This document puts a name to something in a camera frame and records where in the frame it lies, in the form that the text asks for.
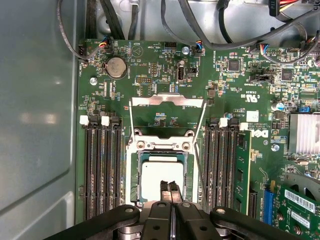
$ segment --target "black mounting arm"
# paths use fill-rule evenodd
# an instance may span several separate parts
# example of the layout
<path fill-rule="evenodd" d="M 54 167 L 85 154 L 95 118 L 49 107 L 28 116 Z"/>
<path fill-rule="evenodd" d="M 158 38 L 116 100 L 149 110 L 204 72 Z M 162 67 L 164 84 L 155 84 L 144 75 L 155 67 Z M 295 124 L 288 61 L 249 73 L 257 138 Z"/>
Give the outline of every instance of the black mounting arm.
<path fill-rule="evenodd" d="M 140 212 L 121 205 L 59 232 L 47 240 L 299 240 L 278 228 L 226 207 L 210 214 L 199 204 L 147 202 Z"/>

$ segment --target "heatsink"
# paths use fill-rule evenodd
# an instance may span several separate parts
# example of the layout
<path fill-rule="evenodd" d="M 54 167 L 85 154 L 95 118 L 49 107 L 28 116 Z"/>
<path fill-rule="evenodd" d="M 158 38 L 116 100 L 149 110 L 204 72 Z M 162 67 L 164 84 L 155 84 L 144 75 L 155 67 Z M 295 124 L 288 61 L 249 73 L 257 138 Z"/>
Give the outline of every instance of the heatsink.
<path fill-rule="evenodd" d="M 319 114 L 291 114 L 288 152 L 320 154 Z"/>

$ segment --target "capacitor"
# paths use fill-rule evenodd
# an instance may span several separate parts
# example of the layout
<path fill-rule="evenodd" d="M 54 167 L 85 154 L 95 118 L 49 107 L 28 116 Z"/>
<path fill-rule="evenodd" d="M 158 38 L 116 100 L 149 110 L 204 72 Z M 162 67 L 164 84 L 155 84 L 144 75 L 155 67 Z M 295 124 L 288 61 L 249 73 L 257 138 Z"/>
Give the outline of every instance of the capacitor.
<path fill-rule="evenodd" d="M 232 113 L 230 113 L 230 112 L 226 112 L 226 113 L 223 115 L 223 117 L 226 118 L 226 119 L 232 119 L 232 118 L 233 118 L 233 115 L 232 115 Z"/>
<path fill-rule="evenodd" d="M 278 144 L 273 144 L 271 146 L 271 150 L 274 152 L 278 152 L 280 150 L 280 146 Z"/>
<path fill-rule="evenodd" d="M 285 109 L 285 105 L 282 102 L 275 102 L 271 105 L 271 109 L 273 111 L 283 111 Z"/>

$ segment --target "motherboard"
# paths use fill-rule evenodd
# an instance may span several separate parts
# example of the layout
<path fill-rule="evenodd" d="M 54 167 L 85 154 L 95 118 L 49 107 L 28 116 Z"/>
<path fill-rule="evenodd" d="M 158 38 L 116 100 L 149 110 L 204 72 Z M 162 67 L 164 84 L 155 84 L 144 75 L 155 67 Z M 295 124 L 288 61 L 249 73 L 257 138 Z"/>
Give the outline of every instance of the motherboard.
<path fill-rule="evenodd" d="M 267 49 L 283 62 L 300 54 Z M 161 181 L 175 181 L 206 212 L 229 207 L 319 239 L 319 55 L 286 65 L 252 47 L 103 44 L 78 66 L 76 223 L 143 208 L 160 200 Z"/>

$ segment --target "screw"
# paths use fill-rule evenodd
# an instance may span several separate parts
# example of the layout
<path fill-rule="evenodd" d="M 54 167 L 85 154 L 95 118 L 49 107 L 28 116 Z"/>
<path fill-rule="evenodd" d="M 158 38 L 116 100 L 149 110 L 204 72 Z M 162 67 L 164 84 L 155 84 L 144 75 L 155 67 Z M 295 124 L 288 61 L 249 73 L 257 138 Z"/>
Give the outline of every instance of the screw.
<path fill-rule="evenodd" d="M 182 207 L 184 207 L 184 208 L 190 208 L 191 205 L 190 205 L 190 203 L 185 202 L 185 203 L 182 203 Z"/>
<path fill-rule="evenodd" d="M 182 148 L 183 148 L 183 150 L 189 150 L 190 149 L 190 144 L 188 142 L 184 142 L 182 144 Z"/>
<path fill-rule="evenodd" d="M 271 150 L 274 152 L 278 152 L 280 150 L 280 146 L 278 144 L 273 144 L 271 146 Z"/>
<path fill-rule="evenodd" d="M 184 55 L 188 55 L 190 53 L 190 49 L 188 46 L 184 46 L 181 50 Z"/>
<path fill-rule="evenodd" d="M 284 219 L 284 216 L 280 212 L 277 212 L 276 219 L 278 219 L 279 221 L 282 221 Z"/>
<path fill-rule="evenodd" d="M 92 86 L 97 85 L 97 83 L 98 83 L 98 79 L 97 79 L 96 77 L 90 78 L 90 84 L 91 84 Z"/>
<path fill-rule="evenodd" d="M 218 214 L 225 214 L 226 211 L 222 208 L 218 208 L 217 210 L 215 210 Z"/>
<path fill-rule="evenodd" d="M 136 144 L 136 147 L 139 150 L 145 149 L 145 143 L 143 141 L 138 141 L 137 144 Z"/>
<path fill-rule="evenodd" d="M 293 226 L 293 231 L 297 234 L 297 235 L 301 235 L 301 229 L 299 226 L 295 225 Z"/>

